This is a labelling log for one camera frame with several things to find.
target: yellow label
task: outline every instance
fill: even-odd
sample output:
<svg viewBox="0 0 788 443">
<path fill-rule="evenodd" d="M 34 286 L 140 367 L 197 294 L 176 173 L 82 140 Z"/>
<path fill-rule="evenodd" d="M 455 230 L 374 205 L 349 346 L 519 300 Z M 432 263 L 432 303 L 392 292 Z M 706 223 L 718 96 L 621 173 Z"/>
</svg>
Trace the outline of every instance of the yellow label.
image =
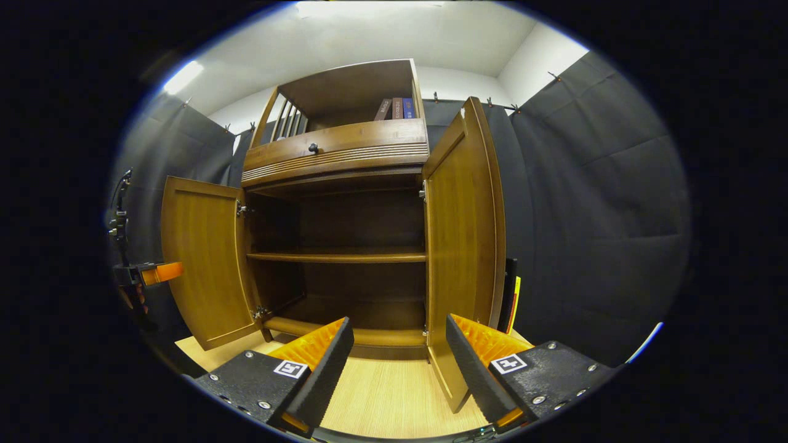
<svg viewBox="0 0 788 443">
<path fill-rule="evenodd" d="M 511 334 L 511 328 L 515 325 L 515 314 L 517 314 L 517 302 L 520 301 L 520 277 L 515 276 L 515 302 L 511 307 L 511 315 L 509 315 L 509 327 L 506 328 L 506 333 Z"/>
</svg>

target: brown book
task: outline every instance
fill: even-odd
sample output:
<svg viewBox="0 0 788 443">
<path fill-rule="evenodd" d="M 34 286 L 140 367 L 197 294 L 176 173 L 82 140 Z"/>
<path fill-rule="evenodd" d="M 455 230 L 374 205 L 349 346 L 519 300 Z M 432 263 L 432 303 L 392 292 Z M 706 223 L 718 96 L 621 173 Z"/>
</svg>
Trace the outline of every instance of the brown book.
<svg viewBox="0 0 788 443">
<path fill-rule="evenodd" d="M 375 119 L 373 121 L 385 120 L 386 116 L 388 115 L 388 108 L 390 108 L 391 106 L 392 106 L 391 99 L 383 99 L 383 101 L 381 102 L 381 107 L 377 109 L 377 115 L 375 116 Z"/>
<path fill-rule="evenodd" d="M 402 118 L 402 97 L 392 99 L 392 120 Z"/>
</svg>

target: drawer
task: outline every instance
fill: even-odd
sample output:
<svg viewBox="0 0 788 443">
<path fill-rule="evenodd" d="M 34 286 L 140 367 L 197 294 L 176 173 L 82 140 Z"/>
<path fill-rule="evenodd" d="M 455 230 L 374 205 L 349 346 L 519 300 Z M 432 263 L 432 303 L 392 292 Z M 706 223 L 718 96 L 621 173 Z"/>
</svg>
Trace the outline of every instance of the drawer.
<svg viewBox="0 0 788 443">
<path fill-rule="evenodd" d="M 309 146 L 318 145 L 318 152 Z M 367 121 L 307 132 L 251 148 L 241 186 L 347 169 L 423 164 L 429 156 L 421 118 Z"/>
</svg>

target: open cabinet door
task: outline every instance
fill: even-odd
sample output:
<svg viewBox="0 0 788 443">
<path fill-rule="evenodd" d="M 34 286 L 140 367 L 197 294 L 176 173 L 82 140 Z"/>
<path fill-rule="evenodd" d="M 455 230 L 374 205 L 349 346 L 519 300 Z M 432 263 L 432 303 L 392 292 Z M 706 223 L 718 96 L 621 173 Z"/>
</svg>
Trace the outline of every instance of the open cabinet door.
<svg viewBox="0 0 788 443">
<path fill-rule="evenodd" d="M 504 198 L 495 147 L 479 99 L 469 98 L 424 165 L 427 349 L 449 406 L 468 387 L 446 341 L 446 316 L 496 327 L 504 290 Z"/>
<path fill-rule="evenodd" d="M 162 251 L 182 262 L 169 282 L 178 310 L 203 349 L 260 329 L 252 311 L 260 304 L 247 275 L 243 189 L 167 177 L 162 200 Z"/>
</svg>

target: blue book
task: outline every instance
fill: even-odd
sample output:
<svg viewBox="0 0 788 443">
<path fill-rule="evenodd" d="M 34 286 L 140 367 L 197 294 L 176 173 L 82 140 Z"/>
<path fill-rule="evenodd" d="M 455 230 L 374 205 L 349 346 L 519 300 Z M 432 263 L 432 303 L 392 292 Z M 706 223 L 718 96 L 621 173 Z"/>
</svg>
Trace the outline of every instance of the blue book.
<svg viewBox="0 0 788 443">
<path fill-rule="evenodd" d="M 413 99 L 402 99 L 403 118 L 416 118 L 413 111 Z"/>
</svg>

